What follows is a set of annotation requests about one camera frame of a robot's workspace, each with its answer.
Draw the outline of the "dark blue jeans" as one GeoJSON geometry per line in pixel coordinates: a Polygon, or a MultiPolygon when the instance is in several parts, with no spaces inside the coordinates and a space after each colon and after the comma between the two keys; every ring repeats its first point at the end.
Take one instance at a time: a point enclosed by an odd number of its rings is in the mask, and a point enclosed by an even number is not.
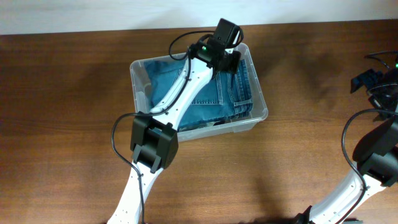
{"type": "MultiPolygon", "coordinates": [[[[151,82],[150,103],[155,106],[182,72],[184,62],[152,60],[144,64],[151,82]]],[[[204,86],[185,112],[178,128],[212,121],[243,118],[252,110],[253,100],[246,62],[239,62],[235,74],[220,72],[204,86]]]]}

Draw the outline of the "clear plastic storage container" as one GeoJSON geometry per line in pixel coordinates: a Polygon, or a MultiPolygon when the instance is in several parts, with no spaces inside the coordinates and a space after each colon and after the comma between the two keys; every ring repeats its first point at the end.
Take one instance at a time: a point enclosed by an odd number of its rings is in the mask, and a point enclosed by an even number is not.
{"type": "MultiPolygon", "coordinates": [[[[225,133],[238,133],[252,129],[257,123],[265,120],[269,110],[262,94],[261,86],[257,77],[256,69],[252,61],[249,47],[241,43],[235,50],[241,52],[241,58],[246,62],[248,80],[251,88],[253,107],[249,115],[243,118],[229,119],[224,124],[207,126],[178,133],[178,140],[189,141],[198,138],[206,138],[225,133]]],[[[152,108],[150,96],[152,87],[148,74],[144,68],[146,62],[152,58],[136,60],[130,64],[132,92],[134,95],[134,106],[136,111],[147,113],[152,108]]]]}

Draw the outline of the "light grey jeans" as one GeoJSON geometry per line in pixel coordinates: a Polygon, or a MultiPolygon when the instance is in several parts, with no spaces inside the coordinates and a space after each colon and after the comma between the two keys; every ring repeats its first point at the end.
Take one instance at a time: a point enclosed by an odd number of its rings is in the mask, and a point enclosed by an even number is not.
{"type": "Polygon", "coordinates": [[[227,123],[227,121],[212,121],[212,122],[208,122],[208,123],[202,123],[202,124],[197,124],[197,125],[193,125],[193,126],[186,126],[183,128],[179,128],[178,131],[179,132],[191,131],[194,129],[207,128],[207,127],[217,126],[217,125],[221,125],[221,124],[225,124],[225,123],[227,123]]]}

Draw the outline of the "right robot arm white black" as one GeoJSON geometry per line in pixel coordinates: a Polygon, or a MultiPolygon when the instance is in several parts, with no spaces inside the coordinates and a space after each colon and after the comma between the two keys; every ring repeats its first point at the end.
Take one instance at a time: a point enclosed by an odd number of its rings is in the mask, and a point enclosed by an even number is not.
{"type": "Polygon", "coordinates": [[[367,199],[397,183],[397,67],[383,65],[386,72],[369,69],[351,80],[350,92],[366,87],[373,106],[352,115],[344,126],[341,148],[351,170],[330,195],[297,214],[292,223],[359,223],[350,215],[367,199]],[[344,140],[350,124],[373,112],[381,124],[359,140],[350,157],[344,140]]]}

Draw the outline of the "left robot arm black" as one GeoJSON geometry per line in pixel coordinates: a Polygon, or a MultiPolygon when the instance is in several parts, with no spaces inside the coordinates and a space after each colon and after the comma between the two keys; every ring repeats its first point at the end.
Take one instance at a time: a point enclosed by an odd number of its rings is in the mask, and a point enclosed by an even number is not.
{"type": "Polygon", "coordinates": [[[240,61],[235,50],[244,39],[240,26],[220,19],[214,31],[203,31],[180,59],[184,67],[171,89],[148,113],[131,113],[132,159],[127,184],[108,223],[143,223],[145,201],[161,172],[178,151],[178,126],[200,90],[219,72],[234,73],[240,61]]]}

